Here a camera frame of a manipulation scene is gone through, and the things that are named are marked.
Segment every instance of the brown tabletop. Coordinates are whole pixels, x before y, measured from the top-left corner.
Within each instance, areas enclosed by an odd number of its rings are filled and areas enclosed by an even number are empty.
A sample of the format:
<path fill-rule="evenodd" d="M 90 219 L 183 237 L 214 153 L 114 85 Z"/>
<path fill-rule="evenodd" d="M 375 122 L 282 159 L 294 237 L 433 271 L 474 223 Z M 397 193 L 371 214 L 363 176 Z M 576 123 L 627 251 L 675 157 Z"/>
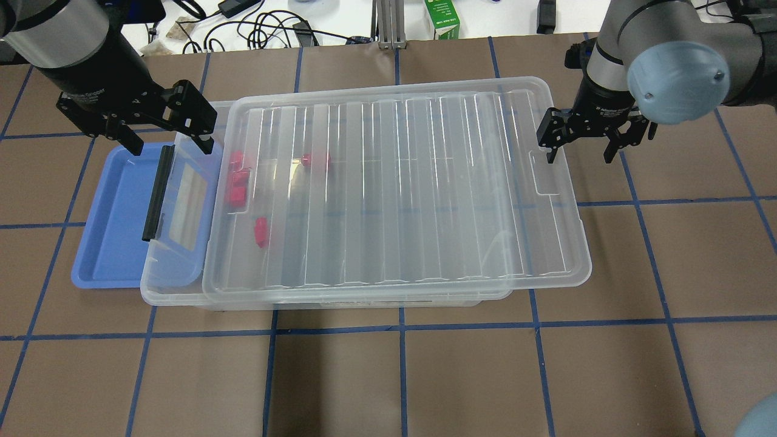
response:
<path fill-rule="evenodd" d="M 582 35 L 148 58 L 213 101 L 535 75 L 569 107 Z M 116 143 L 0 68 L 2 437 L 732 435 L 777 391 L 777 117 L 720 108 L 603 163 L 565 147 L 594 273 L 471 308 L 219 313 L 81 290 L 70 270 Z M 145 132 L 147 142 L 172 141 Z"/>

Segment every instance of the green box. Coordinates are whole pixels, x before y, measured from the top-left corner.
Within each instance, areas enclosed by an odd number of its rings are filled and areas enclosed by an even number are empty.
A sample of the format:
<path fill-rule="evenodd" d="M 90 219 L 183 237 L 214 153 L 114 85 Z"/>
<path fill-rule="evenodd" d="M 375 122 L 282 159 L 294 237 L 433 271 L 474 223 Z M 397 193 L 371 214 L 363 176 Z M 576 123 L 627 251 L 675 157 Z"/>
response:
<path fill-rule="evenodd" d="M 457 40 L 462 22 L 458 19 L 453 0 L 424 0 L 429 27 L 435 40 Z"/>

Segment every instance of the black handle strip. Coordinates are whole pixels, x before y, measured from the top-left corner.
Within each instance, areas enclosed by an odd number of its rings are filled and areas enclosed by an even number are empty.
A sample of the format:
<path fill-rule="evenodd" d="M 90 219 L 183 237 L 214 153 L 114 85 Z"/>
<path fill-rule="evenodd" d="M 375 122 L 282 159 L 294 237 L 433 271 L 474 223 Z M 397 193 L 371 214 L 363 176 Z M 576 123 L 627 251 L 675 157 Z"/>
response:
<path fill-rule="evenodd" d="M 146 223 L 143 228 L 143 241 L 151 241 L 156 238 L 159 219 L 162 216 L 162 201 L 165 200 L 167 179 L 170 177 L 170 170 L 172 170 L 172 157 L 175 150 L 176 147 L 174 145 L 162 146 L 162 153 L 159 155 L 159 165 L 156 167 L 151 200 L 148 201 L 148 214 L 146 214 Z"/>

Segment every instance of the blue plastic tray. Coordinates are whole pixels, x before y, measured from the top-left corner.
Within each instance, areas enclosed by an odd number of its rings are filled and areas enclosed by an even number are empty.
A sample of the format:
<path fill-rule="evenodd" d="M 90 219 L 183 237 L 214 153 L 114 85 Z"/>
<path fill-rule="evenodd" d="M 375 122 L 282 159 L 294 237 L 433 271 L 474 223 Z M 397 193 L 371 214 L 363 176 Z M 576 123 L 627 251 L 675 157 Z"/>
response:
<path fill-rule="evenodd" d="M 163 143 L 108 155 L 71 271 L 79 288 L 137 288 L 148 243 L 141 239 Z"/>

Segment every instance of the light blue rounded object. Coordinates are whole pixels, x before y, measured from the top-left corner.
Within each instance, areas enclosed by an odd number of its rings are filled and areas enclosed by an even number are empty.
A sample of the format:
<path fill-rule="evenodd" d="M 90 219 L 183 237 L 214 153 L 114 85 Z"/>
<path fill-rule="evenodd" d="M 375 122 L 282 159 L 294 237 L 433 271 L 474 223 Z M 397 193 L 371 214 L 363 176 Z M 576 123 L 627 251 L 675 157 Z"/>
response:
<path fill-rule="evenodd" d="M 744 416 L 734 437 L 777 437 L 777 393 L 758 402 Z"/>
<path fill-rule="evenodd" d="M 731 84 L 726 60 L 690 41 L 662 43 L 640 53 L 627 80 L 642 114 L 661 124 L 709 114 L 726 98 Z"/>

